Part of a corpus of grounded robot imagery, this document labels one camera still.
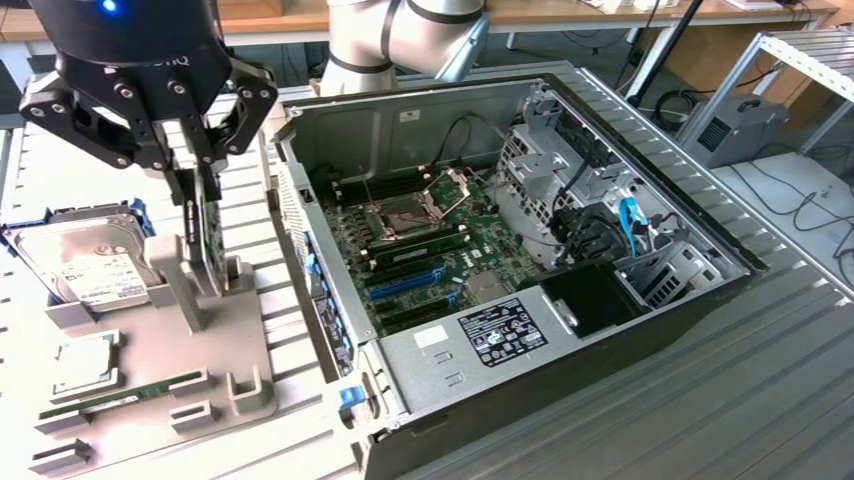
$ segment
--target hard drive label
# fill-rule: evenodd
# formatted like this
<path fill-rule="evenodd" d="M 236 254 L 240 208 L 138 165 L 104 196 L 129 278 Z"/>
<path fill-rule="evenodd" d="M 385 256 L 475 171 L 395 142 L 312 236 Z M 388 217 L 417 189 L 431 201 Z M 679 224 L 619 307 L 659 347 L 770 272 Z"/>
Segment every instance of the hard drive label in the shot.
<path fill-rule="evenodd" d="M 459 324 L 487 367 L 548 345 L 517 298 L 461 317 Z"/>
<path fill-rule="evenodd" d="M 84 305 L 145 294 L 145 282 L 128 254 L 92 255 L 62 265 L 62 278 Z"/>

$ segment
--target sticker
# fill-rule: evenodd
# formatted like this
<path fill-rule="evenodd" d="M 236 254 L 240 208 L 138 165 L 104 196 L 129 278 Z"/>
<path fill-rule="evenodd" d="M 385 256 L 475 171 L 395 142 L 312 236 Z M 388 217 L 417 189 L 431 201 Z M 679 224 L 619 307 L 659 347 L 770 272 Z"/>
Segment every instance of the sticker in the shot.
<path fill-rule="evenodd" d="M 93 405 L 89 408 L 84 408 L 80 412 L 89 414 L 94 412 L 102 412 L 104 410 L 109 410 L 112 408 L 120 407 L 121 405 L 126 405 L 128 403 L 138 402 L 138 396 L 129 395 L 118 400 L 113 400 L 112 402 L 101 403 L 100 405 Z"/>
<path fill-rule="evenodd" d="M 461 317 L 459 324 L 489 368 L 548 345 L 517 298 Z"/>
<path fill-rule="evenodd" d="M 415 250 L 413 252 L 404 253 L 403 255 L 397 255 L 391 259 L 392 262 L 401 262 L 403 260 L 408 260 L 409 258 L 420 257 L 427 253 L 427 249 L 421 248 L 420 250 Z"/>
<path fill-rule="evenodd" d="M 126 253 L 82 257 L 62 265 L 60 275 L 84 305 L 100 305 L 145 294 L 145 282 Z"/>
<path fill-rule="evenodd" d="M 405 112 L 400 112 L 400 123 L 413 122 L 420 118 L 421 118 L 420 110 L 407 110 Z"/>
<path fill-rule="evenodd" d="M 444 327 L 441 325 L 436 325 L 427 330 L 413 333 L 412 338 L 415 339 L 417 348 L 425 348 L 429 345 L 445 341 L 448 339 L 448 333 L 444 331 Z"/>

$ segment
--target ram module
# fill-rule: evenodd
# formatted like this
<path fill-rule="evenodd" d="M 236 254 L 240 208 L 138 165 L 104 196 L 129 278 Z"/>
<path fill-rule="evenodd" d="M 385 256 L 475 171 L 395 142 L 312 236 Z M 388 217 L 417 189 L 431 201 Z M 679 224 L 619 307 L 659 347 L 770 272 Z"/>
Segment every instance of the ram module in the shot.
<path fill-rule="evenodd" d="M 38 420 L 46 420 L 48 418 L 74 411 L 80 411 L 84 414 L 92 414 L 130 403 L 141 402 L 142 400 L 166 395 L 172 385 L 188 382 L 189 380 L 194 380 L 200 377 L 201 372 L 190 372 L 184 375 L 178 375 L 177 377 L 172 377 L 168 380 L 149 383 L 148 385 L 142 385 L 136 388 L 129 388 L 120 392 L 94 397 L 89 400 L 68 403 L 52 410 L 41 412 L 38 414 Z"/>
<path fill-rule="evenodd" d="M 455 233 L 409 243 L 397 248 L 387 248 L 379 253 L 376 251 L 368 251 L 371 270 L 380 271 L 393 268 L 459 250 L 471 240 L 471 235 L 465 227 L 461 226 L 459 229 Z"/>

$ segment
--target power supply label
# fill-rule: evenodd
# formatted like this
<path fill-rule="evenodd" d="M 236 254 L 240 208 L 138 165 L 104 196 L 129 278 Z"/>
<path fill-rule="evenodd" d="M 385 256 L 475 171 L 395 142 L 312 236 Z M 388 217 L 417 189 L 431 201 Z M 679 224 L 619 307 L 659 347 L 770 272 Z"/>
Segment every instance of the power supply label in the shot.
<path fill-rule="evenodd" d="M 487 367 L 548 345 L 517 298 L 461 317 L 459 324 Z"/>

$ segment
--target pcie slot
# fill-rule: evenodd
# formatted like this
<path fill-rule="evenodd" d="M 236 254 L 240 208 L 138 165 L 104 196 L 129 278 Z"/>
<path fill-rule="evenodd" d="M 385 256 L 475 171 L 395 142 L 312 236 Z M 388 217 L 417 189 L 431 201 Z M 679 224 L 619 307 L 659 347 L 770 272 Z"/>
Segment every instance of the pcie slot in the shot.
<path fill-rule="evenodd" d="M 423 303 L 417 307 L 409 308 L 403 312 L 397 312 L 395 314 L 388 315 L 387 317 L 380 319 L 380 323 L 383 328 L 393 327 L 395 325 L 412 322 L 412 321 L 427 321 L 425 318 L 428 315 L 435 315 L 441 312 L 441 314 L 447 314 L 452 311 L 456 311 L 457 304 L 456 300 L 459 299 L 459 295 L 461 293 L 461 289 L 451 292 L 444 298 L 437 300 L 432 300 L 427 303 Z"/>
<path fill-rule="evenodd" d="M 409 275 L 415 275 L 416 273 L 425 272 L 427 270 L 432 270 L 433 268 L 439 268 L 444 262 L 441 259 L 427 259 L 420 260 L 417 262 L 407 263 L 405 265 L 400 265 L 399 267 L 389 268 L 383 270 L 381 272 L 373 273 L 365 280 L 364 286 L 373 287 L 380 283 L 391 282 L 399 278 L 407 277 Z"/>
<path fill-rule="evenodd" d="M 399 295 L 400 293 L 415 290 L 416 288 L 429 287 L 441 281 L 441 274 L 447 266 L 441 266 L 429 272 L 415 275 L 399 282 L 385 285 L 384 287 L 372 288 L 368 291 L 368 300 L 380 300 L 385 297 Z"/>

